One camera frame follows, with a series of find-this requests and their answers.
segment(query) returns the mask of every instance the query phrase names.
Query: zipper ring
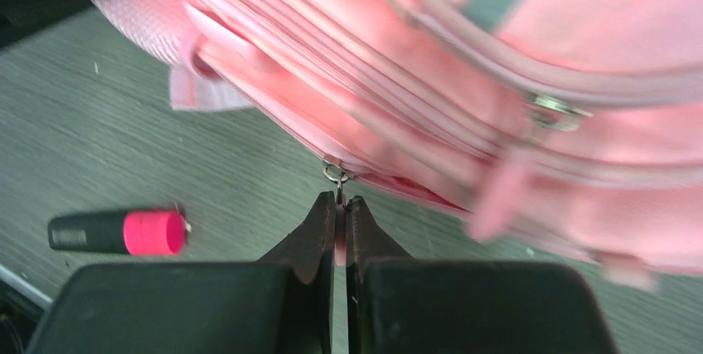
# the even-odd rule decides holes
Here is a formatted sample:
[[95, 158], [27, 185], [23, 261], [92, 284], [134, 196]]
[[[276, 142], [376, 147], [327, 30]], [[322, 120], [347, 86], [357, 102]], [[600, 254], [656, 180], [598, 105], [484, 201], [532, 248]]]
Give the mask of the zipper ring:
[[526, 99], [531, 107], [532, 123], [549, 130], [573, 132], [579, 128], [583, 118], [592, 114], [582, 109], [572, 108], [560, 99], [548, 95], [531, 95]]
[[[333, 176], [333, 175], [332, 175], [332, 173], [330, 172], [330, 167], [334, 167], [334, 168], [336, 168], [336, 169], [339, 170], [338, 176]], [[322, 174], [325, 175], [325, 177], [327, 178], [327, 180], [329, 180], [330, 182], [333, 182], [333, 183], [337, 184], [338, 186], [341, 186], [341, 185], [344, 184], [345, 182], [348, 182], [348, 181], [349, 181], [349, 174], [348, 174], [347, 172], [345, 172], [344, 169], [342, 169], [341, 167], [339, 167], [339, 166], [337, 166], [337, 165], [332, 165], [332, 164], [330, 164], [330, 163], [328, 163], [327, 165], [325, 165], [325, 167], [322, 169]]]

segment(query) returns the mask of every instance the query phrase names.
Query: pink backpack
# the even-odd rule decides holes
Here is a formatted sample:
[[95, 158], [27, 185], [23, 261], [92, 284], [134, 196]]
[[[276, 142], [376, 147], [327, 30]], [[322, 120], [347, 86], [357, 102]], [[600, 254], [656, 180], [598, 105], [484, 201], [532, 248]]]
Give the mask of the pink backpack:
[[172, 65], [175, 109], [254, 104], [476, 240], [703, 272], [703, 0], [95, 4]]

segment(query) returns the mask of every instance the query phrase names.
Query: pink strap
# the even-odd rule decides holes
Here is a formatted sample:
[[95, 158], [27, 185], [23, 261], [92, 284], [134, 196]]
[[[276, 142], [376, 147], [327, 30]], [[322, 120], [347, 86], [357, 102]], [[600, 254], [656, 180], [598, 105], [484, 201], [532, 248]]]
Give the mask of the pink strap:
[[197, 56], [197, 49], [205, 38], [195, 27], [187, 30], [178, 46], [178, 59], [194, 75], [219, 80], [220, 76]]
[[171, 107], [178, 111], [217, 112], [252, 108], [253, 105], [227, 80], [209, 80], [183, 65], [169, 75]]
[[608, 281], [648, 292], [657, 290], [657, 281], [641, 259], [612, 253], [602, 253], [597, 259], [603, 265], [603, 277]]
[[474, 213], [467, 220], [467, 234], [485, 241], [502, 233], [512, 212], [527, 189], [533, 164], [532, 147], [513, 145], [501, 156], [500, 164], [488, 173], [478, 193]]
[[235, 51], [257, 70], [269, 70], [276, 66], [275, 61], [261, 49], [232, 31], [230, 24], [189, 4], [186, 5], [186, 12], [199, 32], [218, 45]]

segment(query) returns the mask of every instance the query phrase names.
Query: gray carpet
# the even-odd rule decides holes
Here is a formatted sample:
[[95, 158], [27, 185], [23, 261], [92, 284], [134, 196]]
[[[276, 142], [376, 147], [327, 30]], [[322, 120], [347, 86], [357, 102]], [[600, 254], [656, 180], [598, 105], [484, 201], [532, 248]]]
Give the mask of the gray carpet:
[[[320, 161], [255, 110], [172, 112], [166, 66], [95, 11], [0, 54], [0, 264], [49, 296], [83, 264], [125, 260], [51, 251], [52, 216], [177, 201], [193, 224], [179, 260], [256, 259], [329, 189]], [[476, 245], [455, 219], [357, 184], [348, 192], [365, 196], [416, 256], [575, 264], [622, 353], [703, 352], [703, 279], [662, 277], [659, 294], [642, 293], [520, 242]], [[342, 353], [344, 285], [336, 286], [334, 344]]]

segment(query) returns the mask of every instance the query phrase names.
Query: metal zipper pull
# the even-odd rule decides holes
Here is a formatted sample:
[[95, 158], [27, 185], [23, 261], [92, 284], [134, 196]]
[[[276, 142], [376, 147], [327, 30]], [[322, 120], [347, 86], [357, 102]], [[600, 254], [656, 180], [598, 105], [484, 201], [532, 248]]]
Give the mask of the metal zipper pull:
[[[327, 155], [322, 161], [325, 163], [322, 174], [337, 184], [337, 209], [334, 227], [334, 263], [343, 267], [347, 262], [347, 196], [344, 194], [344, 183], [349, 181], [350, 174], [340, 166], [339, 159]], [[337, 169], [333, 176], [330, 169]]]
[[479, 187], [473, 214], [464, 224], [467, 234], [475, 240], [490, 240], [509, 226], [515, 207], [529, 187], [535, 148], [543, 144], [549, 132], [574, 131], [583, 117], [590, 116], [552, 97], [534, 95], [528, 100], [529, 124], [499, 156], [498, 165]]

